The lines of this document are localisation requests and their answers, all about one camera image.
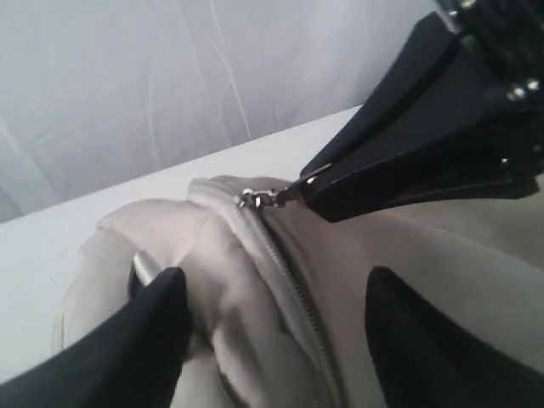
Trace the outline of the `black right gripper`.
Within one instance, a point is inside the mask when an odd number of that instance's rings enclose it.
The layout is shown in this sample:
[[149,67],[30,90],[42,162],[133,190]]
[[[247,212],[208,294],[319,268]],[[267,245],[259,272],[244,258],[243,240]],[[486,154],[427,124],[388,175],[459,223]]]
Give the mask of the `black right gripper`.
[[543,3],[439,1],[453,52],[439,80],[439,119],[543,125]]

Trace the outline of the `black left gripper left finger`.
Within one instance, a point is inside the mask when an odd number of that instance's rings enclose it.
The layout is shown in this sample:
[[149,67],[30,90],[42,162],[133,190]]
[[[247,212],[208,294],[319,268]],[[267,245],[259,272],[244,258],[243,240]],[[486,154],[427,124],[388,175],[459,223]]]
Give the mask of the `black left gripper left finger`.
[[193,331],[183,270],[163,270],[88,335],[1,386],[3,407],[169,407]]

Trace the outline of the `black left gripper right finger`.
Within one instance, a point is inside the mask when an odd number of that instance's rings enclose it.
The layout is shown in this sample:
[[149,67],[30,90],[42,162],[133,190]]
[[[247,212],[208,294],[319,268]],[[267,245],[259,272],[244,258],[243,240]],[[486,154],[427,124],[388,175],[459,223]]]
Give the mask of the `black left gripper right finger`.
[[365,331],[388,407],[541,407],[543,375],[476,338],[376,267]]

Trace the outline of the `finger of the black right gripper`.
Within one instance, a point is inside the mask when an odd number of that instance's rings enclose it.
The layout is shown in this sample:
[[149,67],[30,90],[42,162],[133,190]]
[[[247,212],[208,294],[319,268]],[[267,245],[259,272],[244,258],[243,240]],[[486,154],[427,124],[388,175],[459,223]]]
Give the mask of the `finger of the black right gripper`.
[[468,127],[439,119],[439,80],[453,39],[432,12],[414,26],[367,101],[301,170],[316,181],[452,180],[466,161]]
[[543,115],[412,107],[380,122],[363,106],[304,171],[320,164],[303,202],[333,223],[423,202],[516,200],[539,190]]

